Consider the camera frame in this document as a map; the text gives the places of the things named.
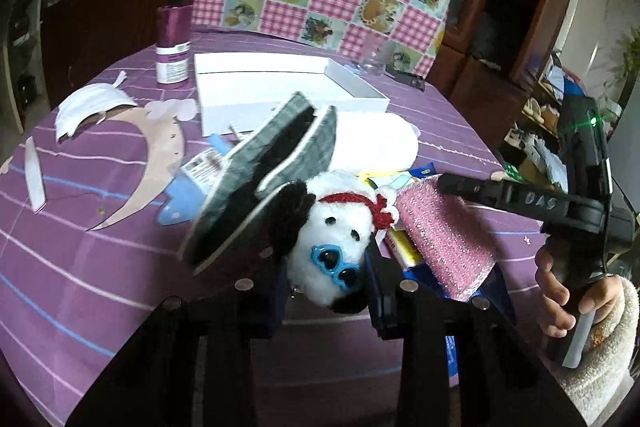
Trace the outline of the white fleece sleeve forearm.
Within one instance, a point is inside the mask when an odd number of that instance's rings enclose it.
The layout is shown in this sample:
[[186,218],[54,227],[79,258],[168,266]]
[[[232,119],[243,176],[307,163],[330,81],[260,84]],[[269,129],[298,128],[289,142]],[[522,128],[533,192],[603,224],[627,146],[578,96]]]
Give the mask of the white fleece sleeve forearm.
[[591,329],[577,369],[551,364],[554,378],[587,426],[603,426],[634,385],[630,375],[639,321],[636,288],[623,277],[612,311]]

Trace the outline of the person's right hand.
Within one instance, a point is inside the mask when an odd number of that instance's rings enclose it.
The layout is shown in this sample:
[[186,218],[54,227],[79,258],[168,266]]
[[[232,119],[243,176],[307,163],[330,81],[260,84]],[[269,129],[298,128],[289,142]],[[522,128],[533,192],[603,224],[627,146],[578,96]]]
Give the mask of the person's right hand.
[[[567,243],[547,239],[535,257],[535,280],[541,291],[537,321],[544,335],[551,338],[565,337],[576,324],[574,315],[564,310],[564,306],[570,300],[570,291],[552,273],[554,256],[564,254],[567,249]],[[619,275],[611,275],[600,280],[582,296],[578,305],[579,313],[593,311],[593,323],[602,322],[614,309],[623,292],[623,279]]]

